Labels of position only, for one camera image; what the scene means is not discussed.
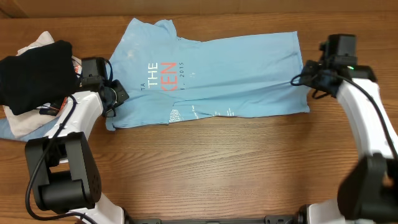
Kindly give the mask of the light blue printed t-shirt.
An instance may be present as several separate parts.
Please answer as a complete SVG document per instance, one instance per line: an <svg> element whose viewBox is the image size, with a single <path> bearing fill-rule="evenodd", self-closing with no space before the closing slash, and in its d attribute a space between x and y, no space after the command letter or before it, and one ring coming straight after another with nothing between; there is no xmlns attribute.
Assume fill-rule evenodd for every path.
<svg viewBox="0 0 398 224"><path fill-rule="evenodd" d="M110 131L310 110L308 88L291 84L303 68L296 32L200 42L179 37L170 20L133 19L110 62L129 96L106 120Z"/></svg>

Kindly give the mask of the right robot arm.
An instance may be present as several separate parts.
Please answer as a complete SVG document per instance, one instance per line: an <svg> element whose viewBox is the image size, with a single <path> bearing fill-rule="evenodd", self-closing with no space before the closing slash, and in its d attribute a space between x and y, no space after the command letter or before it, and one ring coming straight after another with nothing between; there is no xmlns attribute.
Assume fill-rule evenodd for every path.
<svg viewBox="0 0 398 224"><path fill-rule="evenodd" d="M306 62L293 86L331 96L343 108L358 150L358 163L339 186L337 197L304 205L290 223L396 223L397 134L380 97L371 67L358 65L356 36L333 34L320 44L319 61Z"/></svg>

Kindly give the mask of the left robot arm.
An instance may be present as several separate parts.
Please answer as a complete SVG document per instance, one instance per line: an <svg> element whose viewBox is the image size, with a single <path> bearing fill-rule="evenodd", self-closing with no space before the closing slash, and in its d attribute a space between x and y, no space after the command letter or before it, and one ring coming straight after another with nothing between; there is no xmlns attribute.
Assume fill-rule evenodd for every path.
<svg viewBox="0 0 398 224"><path fill-rule="evenodd" d="M96 120L113 118L129 95L113 78L109 60L84 58L78 91L68 97L66 113L44 137L25 145L30 180L25 192L28 214L40 221L77 217L83 223L133 223L110 201L88 144Z"/></svg>

